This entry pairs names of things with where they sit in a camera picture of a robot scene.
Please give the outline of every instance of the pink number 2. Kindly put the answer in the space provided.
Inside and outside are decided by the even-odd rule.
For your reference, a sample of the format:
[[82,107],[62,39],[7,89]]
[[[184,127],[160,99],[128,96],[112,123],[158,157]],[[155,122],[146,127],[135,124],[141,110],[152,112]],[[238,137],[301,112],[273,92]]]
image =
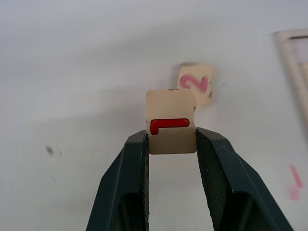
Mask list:
[[182,87],[191,88],[191,86],[187,85],[187,83],[186,83],[187,81],[190,81],[194,85],[196,85],[202,93],[206,92],[206,90],[207,90],[207,77],[203,77],[201,79],[201,83],[199,83],[199,81],[194,76],[183,75],[182,78],[180,79],[180,84],[182,85]]

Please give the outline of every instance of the wooden frame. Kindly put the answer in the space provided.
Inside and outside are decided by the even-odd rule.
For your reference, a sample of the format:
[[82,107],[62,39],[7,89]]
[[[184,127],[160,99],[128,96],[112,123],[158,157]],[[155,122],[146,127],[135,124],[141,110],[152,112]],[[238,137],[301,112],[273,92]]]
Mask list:
[[295,53],[292,45],[293,39],[307,39],[308,29],[280,31],[276,33],[278,46],[286,65],[288,74],[292,80],[293,86],[298,97],[300,107],[303,112],[304,120],[308,128],[308,84],[304,70]]

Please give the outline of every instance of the white background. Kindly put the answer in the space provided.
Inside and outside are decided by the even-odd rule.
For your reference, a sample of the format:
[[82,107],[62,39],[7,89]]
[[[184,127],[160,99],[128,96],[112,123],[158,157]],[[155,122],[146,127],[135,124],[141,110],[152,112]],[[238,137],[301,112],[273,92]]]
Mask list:
[[[307,12],[304,0],[1,1],[0,230],[84,231],[102,175],[145,129],[146,91],[175,88],[183,61],[217,73],[195,124],[227,137],[307,230],[307,137],[272,34],[308,27]],[[150,229],[213,230],[195,154],[150,156]]]

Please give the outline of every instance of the dark spot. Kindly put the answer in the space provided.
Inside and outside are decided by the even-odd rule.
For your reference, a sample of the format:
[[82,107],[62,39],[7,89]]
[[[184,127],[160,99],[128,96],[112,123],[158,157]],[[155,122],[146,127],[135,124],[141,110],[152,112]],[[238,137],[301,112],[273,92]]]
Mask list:
[[53,154],[53,149],[50,146],[46,146],[46,151],[48,152],[49,155]]

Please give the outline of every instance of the red number 1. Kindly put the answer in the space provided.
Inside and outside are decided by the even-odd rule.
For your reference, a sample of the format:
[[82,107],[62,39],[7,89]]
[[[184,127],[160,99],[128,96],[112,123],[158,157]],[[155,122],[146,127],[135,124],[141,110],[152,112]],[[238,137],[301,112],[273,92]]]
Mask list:
[[150,124],[152,135],[158,134],[159,128],[184,128],[189,126],[189,119],[153,119]]
[[199,90],[203,93],[206,92],[207,90],[207,78],[203,77],[201,79],[201,83],[198,82],[198,80],[192,76],[192,75],[183,75],[183,77],[180,79],[180,84],[182,85],[182,87],[184,88],[191,88],[191,86],[187,85],[187,81],[192,82],[194,85],[196,85]]

